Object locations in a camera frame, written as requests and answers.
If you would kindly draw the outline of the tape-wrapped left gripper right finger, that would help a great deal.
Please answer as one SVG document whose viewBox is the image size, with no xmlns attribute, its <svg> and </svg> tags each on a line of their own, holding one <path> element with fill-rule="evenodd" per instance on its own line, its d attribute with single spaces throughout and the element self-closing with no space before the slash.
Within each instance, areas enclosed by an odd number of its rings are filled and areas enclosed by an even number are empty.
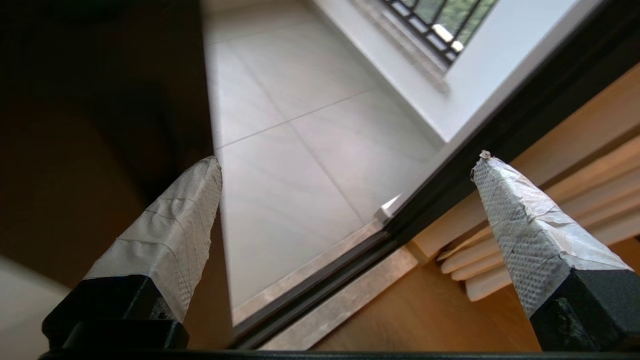
<svg viewBox="0 0 640 360">
<path fill-rule="evenodd" d="M 490 152 L 471 180 L 541 349 L 637 351 L 638 274 Z"/>
</svg>

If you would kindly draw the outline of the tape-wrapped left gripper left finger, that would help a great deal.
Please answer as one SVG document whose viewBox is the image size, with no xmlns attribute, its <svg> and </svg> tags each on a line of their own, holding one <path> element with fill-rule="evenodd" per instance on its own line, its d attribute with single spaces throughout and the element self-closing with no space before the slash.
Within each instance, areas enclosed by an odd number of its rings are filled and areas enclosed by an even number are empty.
<svg viewBox="0 0 640 360">
<path fill-rule="evenodd" d="M 214 156 L 179 175 L 45 317 L 49 349 L 185 349 L 222 188 Z"/>
</svg>

